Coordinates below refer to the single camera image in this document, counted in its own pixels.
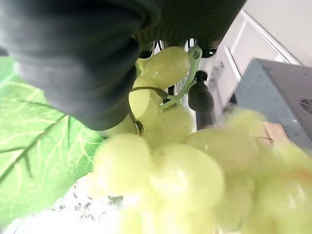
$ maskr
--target green grape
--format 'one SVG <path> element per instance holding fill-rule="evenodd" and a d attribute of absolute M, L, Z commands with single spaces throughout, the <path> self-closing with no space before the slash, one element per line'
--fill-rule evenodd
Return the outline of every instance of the green grape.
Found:
<path fill-rule="evenodd" d="M 145 140 L 133 134 L 118 134 L 105 141 L 94 157 L 98 192 L 125 195 L 142 186 L 151 171 L 151 154 Z"/>
<path fill-rule="evenodd" d="M 278 221 L 278 234 L 311 234 L 312 214 L 301 218 L 287 218 Z"/>
<path fill-rule="evenodd" d="M 283 169 L 312 170 L 311 155 L 308 155 L 306 152 L 302 151 L 295 144 L 291 144 L 290 142 L 277 143 L 274 147 L 274 153 Z"/>
<path fill-rule="evenodd" d="M 154 84 L 151 80 L 149 81 L 145 80 L 145 81 L 147 83 L 147 86 L 156 87 L 156 84 Z M 156 105 L 159 106 L 162 103 L 162 98 L 154 90 L 150 90 L 150 92 L 151 92 L 151 98 L 154 100 Z"/>
<path fill-rule="evenodd" d="M 277 219 L 312 217 L 311 171 L 280 171 L 259 183 L 255 208 Z"/>
<path fill-rule="evenodd" d="M 140 77 L 143 78 L 144 75 L 144 66 L 142 64 L 142 61 L 139 59 L 136 60 L 136 78 Z"/>
<path fill-rule="evenodd" d="M 115 212 L 116 219 L 111 223 L 111 234 L 144 234 L 142 231 L 142 215 L 133 209 Z"/>
<path fill-rule="evenodd" d="M 179 142 L 191 132 L 193 125 L 192 116 L 187 110 L 170 110 L 161 113 L 154 124 L 145 129 L 142 136 L 155 148 Z"/>
<path fill-rule="evenodd" d="M 227 126 L 238 128 L 254 137 L 259 137 L 264 132 L 263 121 L 265 118 L 256 111 L 235 110 L 227 122 Z"/>
<path fill-rule="evenodd" d="M 173 209 L 212 209 L 224 195 L 224 174 L 219 165 L 200 150 L 167 144 L 154 152 L 155 171 L 150 182 Z"/>
<path fill-rule="evenodd" d="M 241 234 L 282 234 L 277 232 L 277 223 L 271 217 L 254 213 L 243 223 Z"/>
<path fill-rule="evenodd" d="M 227 177 L 224 198 L 215 210 L 223 231 L 239 230 L 252 208 L 254 191 L 255 183 L 250 176 L 242 174 Z"/>
<path fill-rule="evenodd" d="M 149 184 L 123 198 L 123 207 L 140 211 L 156 211 L 163 205 L 163 199 Z"/>
<path fill-rule="evenodd" d="M 142 77 L 138 77 L 133 87 L 147 86 L 146 81 Z M 136 118 L 140 118 L 146 111 L 150 101 L 150 90 L 137 90 L 130 92 L 129 103 L 130 108 Z"/>
<path fill-rule="evenodd" d="M 151 58 L 138 58 L 136 61 L 140 64 L 140 68 L 144 68 Z"/>
<path fill-rule="evenodd" d="M 150 92 L 151 92 L 151 98 L 154 100 L 155 104 L 157 106 L 162 104 L 162 98 L 154 90 L 151 90 Z"/>
<path fill-rule="evenodd" d="M 261 140 L 239 128 L 204 129 L 183 142 L 213 156 L 226 173 L 250 171 L 270 151 Z"/>
<path fill-rule="evenodd" d="M 138 118 L 138 120 L 146 127 L 149 127 L 151 124 L 154 124 L 159 115 L 161 114 L 161 110 L 157 107 L 154 100 L 150 98 L 150 102 L 144 114 Z"/>
<path fill-rule="evenodd" d="M 186 213 L 165 208 L 159 212 L 160 234 L 216 234 L 216 231 L 217 222 L 208 211 Z"/>
<path fill-rule="evenodd" d="M 157 88 L 165 89 L 179 82 L 190 66 L 188 54 L 180 47 L 166 48 L 151 57 L 144 69 L 144 78 Z"/>

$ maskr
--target green leaf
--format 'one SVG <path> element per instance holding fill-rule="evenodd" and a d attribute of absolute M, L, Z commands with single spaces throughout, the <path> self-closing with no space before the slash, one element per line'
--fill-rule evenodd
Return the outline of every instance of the green leaf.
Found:
<path fill-rule="evenodd" d="M 0 57 L 0 227 L 64 196 L 103 138 L 45 101 Z"/>

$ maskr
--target white wall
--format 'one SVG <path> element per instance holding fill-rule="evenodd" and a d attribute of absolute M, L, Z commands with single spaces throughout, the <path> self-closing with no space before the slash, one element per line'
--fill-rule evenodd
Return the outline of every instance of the white wall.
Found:
<path fill-rule="evenodd" d="M 244 9 L 299 61 L 312 67 L 312 0 L 247 0 Z"/>

